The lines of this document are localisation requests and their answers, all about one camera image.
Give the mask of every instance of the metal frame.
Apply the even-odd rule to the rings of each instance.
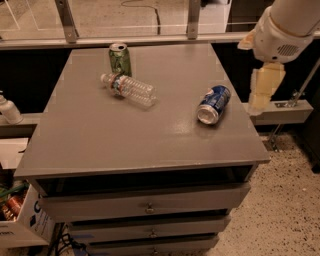
[[[199,17],[200,17],[201,0],[189,0],[188,12],[188,39],[196,39],[198,37]]]
[[[278,103],[278,104],[275,104],[275,105],[278,108],[294,108],[294,107],[296,107],[298,105],[298,100],[303,95],[304,90],[308,86],[310,80],[312,79],[312,77],[314,76],[316,71],[318,70],[319,66],[320,66],[320,58],[318,58],[318,60],[314,64],[314,66],[313,66],[312,70],[310,71],[308,77],[306,78],[306,80],[302,84],[299,92],[293,93],[292,98],[290,100],[288,100],[286,103]],[[272,149],[275,152],[279,152],[279,149],[277,147],[276,142],[277,142],[277,137],[278,137],[279,133],[281,132],[283,126],[284,126],[283,123],[278,124],[278,126],[273,130],[273,132],[270,134],[270,137],[268,139],[268,142],[271,144]]]
[[[218,34],[198,34],[201,0],[189,0],[188,24],[186,35],[180,36],[145,36],[119,38],[80,38],[75,26],[68,0],[55,0],[55,4],[64,30],[64,39],[32,39],[32,40],[3,40],[0,37],[0,50],[20,49],[50,49],[50,48],[86,48],[105,47],[115,40],[126,42],[128,45],[155,45],[172,43],[189,43],[206,41],[211,43],[239,42],[248,32],[228,32]],[[320,38],[316,31],[315,38]]]
[[[307,100],[299,100],[296,107],[278,108],[277,104],[286,104],[288,101],[271,101],[265,111],[259,116],[250,116],[254,125],[278,125],[278,124],[302,124],[304,123],[313,107]],[[248,111],[248,103],[243,106]]]
[[[68,43],[75,43],[79,37],[68,0],[55,0],[65,39]]]

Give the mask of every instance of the cabinet top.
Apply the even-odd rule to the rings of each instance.
[[[108,49],[73,50],[16,177],[63,177],[269,161],[210,44],[129,48],[133,77],[156,87],[149,110],[110,95]],[[232,93],[218,124],[197,120],[208,89]]]

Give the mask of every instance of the cardboard box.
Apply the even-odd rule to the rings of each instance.
[[[1,139],[0,164],[2,169],[16,169],[27,144],[28,138]]]
[[[29,187],[16,221],[0,221],[0,248],[48,245],[54,221],[38,205],[38,192]]]

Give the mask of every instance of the plastic water bottle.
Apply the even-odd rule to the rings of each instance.
[[[113,95],[122,96],[144,107],[151,107],[156,102],[155,88],[122,74],[103,74],[101,81]]]
[[[23,119],[16,105],[12,101],[6,100],[2,91],[0,91],[0,112],[9,124],[17,124]]]

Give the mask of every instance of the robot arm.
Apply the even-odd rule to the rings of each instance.
[[[295,60],[312,42],[320,26],[319,0],[275,0],[256,27],[238,45],[252,49],[256,59],[264,62],[251,77],[249,114],[259,115],[282,82],[283,63]]]

